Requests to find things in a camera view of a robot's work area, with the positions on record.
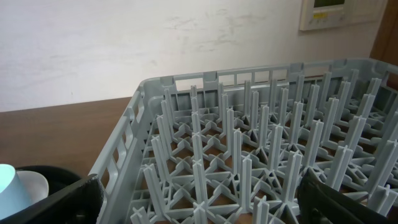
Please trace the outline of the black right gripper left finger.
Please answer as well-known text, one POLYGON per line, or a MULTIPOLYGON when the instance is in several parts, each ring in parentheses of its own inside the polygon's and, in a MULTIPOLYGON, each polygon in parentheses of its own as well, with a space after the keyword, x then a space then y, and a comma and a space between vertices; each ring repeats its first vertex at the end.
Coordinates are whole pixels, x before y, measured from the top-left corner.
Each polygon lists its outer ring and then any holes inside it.
POLYGON ((103 189, 90 174, 3 220, 2 224, 96 223, 103 205, 103 189))

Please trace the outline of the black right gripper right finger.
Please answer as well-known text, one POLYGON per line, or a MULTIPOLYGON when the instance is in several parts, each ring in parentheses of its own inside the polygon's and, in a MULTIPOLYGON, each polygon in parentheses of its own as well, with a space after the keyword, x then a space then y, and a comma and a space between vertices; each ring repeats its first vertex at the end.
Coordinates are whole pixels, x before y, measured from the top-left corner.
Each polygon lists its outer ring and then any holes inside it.
POLYGON ((297 193, 303 223, 391 224, 383 215, 339 193, 306 171, 297 193))

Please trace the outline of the light blue cup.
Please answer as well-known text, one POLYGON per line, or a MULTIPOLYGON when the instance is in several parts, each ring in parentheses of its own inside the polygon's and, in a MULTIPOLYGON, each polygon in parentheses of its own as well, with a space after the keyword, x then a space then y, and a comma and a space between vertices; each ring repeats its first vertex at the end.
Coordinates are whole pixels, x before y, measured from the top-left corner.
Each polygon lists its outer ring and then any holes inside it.
POLYGON ((1 164, 1 219, 31 205, 31 197, 15 168, 9 164, 1 164))

